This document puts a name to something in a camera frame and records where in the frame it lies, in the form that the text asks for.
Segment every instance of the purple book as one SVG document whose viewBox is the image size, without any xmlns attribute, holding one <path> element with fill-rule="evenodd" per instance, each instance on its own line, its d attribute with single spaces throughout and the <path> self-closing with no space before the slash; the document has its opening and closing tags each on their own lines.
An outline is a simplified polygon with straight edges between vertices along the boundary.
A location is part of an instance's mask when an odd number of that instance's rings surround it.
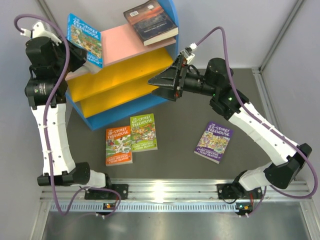
<svg viewBox="0 0 320 240">
<path fill-rule="evenodd" d="M 217 164 L 220 163 L 233 133 L 233 130 L 225 126 L 209 122 L 194 153 Z"/>
</svg>

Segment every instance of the perforated metal strip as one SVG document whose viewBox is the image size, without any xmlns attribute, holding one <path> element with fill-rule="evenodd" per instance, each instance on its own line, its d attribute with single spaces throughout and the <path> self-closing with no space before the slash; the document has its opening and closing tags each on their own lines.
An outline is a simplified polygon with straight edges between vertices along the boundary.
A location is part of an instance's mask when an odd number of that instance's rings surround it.
<svg viewBox="0 0 320 240">
<path fill-rule="evenodd" d="M 67 210 L 68 202 L 61 202 L 60 207 L 63 211 Z M 57 207 L 53 203 L 50 211 L 56 212 Z M 71 212 L 110 212 L 109 209 L 104 209 L 103 202 L 74 202 L 70 209 Z M 238 212 L 236 204 L 213 203 L 213 202 L 190 202 L 190 203 L 137 203 L 137 202 L 122 202 L 117 212 L 135 212 L 135 213 L 150 213 L 150 212 L 173 212 L 173 213 L 209 213 L 209 212 Z"/>
</svg>

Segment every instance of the bookshelf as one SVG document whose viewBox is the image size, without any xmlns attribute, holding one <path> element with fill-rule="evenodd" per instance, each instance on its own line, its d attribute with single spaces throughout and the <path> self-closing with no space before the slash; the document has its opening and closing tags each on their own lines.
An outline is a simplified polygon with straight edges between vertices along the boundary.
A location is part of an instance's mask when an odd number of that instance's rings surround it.
<svg viewBox="0 0 320 240">
<path fill-rule="evenodd" d="M 172 0 L 158 0 L 177 26 Z M 151 95 L 147 82 L 169 67 L 178 54 L 179 36 L 144 46 L 127 23 L 101 32 L 103 69 L 70 72 L 66 97 L 91 130 L 107 126 L 166 100 Z"/>
</svg>

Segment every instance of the green book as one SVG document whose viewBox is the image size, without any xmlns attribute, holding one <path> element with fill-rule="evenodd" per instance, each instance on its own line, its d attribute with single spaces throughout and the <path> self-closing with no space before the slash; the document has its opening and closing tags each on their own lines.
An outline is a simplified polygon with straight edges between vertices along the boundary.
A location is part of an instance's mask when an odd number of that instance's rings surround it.
<svg viewBox="0 0 320 240">
<path fill-rule="evenodd" d="M 153 113 L 130 117 L 132 152 L 158 149 Z"/>
</svg>

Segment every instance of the blue shelf side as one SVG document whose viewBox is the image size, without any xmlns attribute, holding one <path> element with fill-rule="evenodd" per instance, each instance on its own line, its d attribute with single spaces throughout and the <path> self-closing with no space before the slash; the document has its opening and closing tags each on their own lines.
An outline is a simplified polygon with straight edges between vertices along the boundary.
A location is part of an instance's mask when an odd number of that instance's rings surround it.
<svg viewBox="0 0 320 240">
<path fill-rule="evenodd" d="M 178 14 L 176 11 L 176 7 L 173 3 L 173 0 L 158 0 L 159 4 L 163 7 L 165 12 L 170 16 L 170 18 L 174 21 L 174 23 L 179 26 Z M 179 35 L 175 36 L 176 43 L 166 46 L 167 52 L 170 54 L 172 59 L 176 59 L 179 49 Z M 126 102 L 122 105 L 114 107 L 112 109 L 100 112 L 91 117 L 85 118 L 82 109 L 79 103 L 74 103 L 70 94 L 66 93 L 67 99 L 70 101 L 74 109 L 81 116 L 83 121 L 88 125 L 88 127 L 94 131 L 100 128 L 103 128 L 111 123 L 124 119 L 128 116 L 134 115 L 138 112 L 156 106 L 158 104 L 165 103 L 167 100 L 154 96 L 152 94 L 148 94 L 132 101 Z"/>
<path fill-rule="evenodd" d="M 87 121 L 90 123 L 92 130 L 97 130 L 125 117 L 131 116 L 158 104 L 162 104 L 166 101 L 167 100 L 162 97 L 148 94 L 126 102 L 120 106 L 88 117 Z"/>
</svg>

